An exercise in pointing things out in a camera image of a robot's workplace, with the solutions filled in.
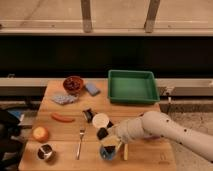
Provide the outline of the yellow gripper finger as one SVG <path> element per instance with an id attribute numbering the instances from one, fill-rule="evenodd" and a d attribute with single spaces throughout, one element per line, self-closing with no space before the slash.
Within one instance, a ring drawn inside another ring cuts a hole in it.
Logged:
<path id="1" fill-rule="evenodd" d="M 119 144 L 119 142 L 120 142 L 120 139 L 117 136 L 112 135 L 112 136 L 104 138 L 101 141 L 101 144 L 104 147 L 108 147 L 108 146 L 117 146 Z"/>

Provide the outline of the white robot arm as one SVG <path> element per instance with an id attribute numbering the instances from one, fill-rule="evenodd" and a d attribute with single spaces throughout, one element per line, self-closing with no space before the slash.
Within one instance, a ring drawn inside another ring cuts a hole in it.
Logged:
<path id="1" fill-rule="evenodd" d="M 138 139 L 163 137 L 213 163 L 213 136 L 183 127 L 162 112 L 148 111 L 139 117 L 121 121 L 109 128 L 107 133 L 101 140 L 99 150 L 105 160 L 112 160 L 123 144 Z"/>

